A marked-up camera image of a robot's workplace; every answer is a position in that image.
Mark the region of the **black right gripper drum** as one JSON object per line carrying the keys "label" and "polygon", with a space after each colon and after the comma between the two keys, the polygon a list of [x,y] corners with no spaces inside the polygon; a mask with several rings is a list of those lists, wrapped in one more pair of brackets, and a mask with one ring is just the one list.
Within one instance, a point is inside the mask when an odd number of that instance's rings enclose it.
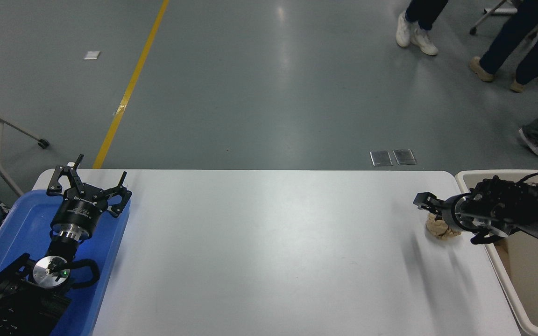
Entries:
{"label": "black right gripper drum", "polygon": [[461,220],[457,216],[456,206],[465,196],[464,194],[459,194],[456,196],[451,196],[442,203],[442,209],[440,215],[443,221],[446,222],[446,225],[454,231],[466,231],[466,228],[463,227]]}

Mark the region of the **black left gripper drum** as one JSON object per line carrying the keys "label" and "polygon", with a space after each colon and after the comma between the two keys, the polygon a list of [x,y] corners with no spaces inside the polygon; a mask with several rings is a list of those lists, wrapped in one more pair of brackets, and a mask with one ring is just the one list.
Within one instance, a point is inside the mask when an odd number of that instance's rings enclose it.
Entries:
{"label": "black left gripper drum", "polygon": [[87,190],[81,194],[77,189],[67,189],[64,200],[50,224],[54,232],[60,232],[70,225],[83,232],[94,232],[103,212],[107,210],[110,196]]}

